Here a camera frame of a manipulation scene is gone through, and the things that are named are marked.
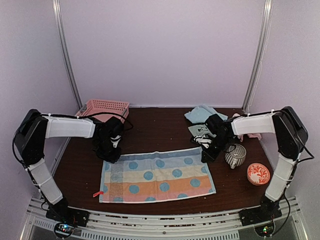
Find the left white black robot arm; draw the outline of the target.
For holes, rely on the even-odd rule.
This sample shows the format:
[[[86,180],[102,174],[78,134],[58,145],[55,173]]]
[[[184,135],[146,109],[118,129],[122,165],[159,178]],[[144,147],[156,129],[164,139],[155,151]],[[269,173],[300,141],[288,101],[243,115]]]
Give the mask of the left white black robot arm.
[[[68,201],[57,186],[45,163],[45,142],[52,138],[92,139],[93,151],[99,159],[115,163],[121,155],[118,146],[126,117],[107,112],[107,121],[98,114],[87,116],[41,113],[30,109],[12,139],[12,152],[29,174],[32,183],[47,201],[53,215],[61,222],[72,218]]]

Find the blue polka dot striped towel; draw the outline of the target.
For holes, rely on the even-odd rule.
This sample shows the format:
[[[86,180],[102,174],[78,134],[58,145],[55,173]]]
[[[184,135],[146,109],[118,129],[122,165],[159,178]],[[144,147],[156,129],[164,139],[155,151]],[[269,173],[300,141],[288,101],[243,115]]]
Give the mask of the blue polka dot striped towel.
[[[216,193],[200,147],[122,155],[103,162],[100,203],[145,204],[185,200]]]

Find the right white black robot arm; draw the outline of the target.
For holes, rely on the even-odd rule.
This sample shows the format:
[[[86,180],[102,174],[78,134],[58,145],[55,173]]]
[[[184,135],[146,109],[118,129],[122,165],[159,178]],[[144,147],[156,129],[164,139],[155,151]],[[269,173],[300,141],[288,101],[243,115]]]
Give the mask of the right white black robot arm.
[[[291,106],[267,112],[242,114],[229,119],[222,119],[218,114],[210,115],[204,122],[214,135],[208,144],[207,154],[211,159],[232,144],[236,137],[248,134],[272,136],[277,148],[278,160],[273,174],[261,197],[260,206],[256,210],[259,220],[268,220],[278,208],[279,201],[294,179],[303,151],[305,151],[309,133]]]

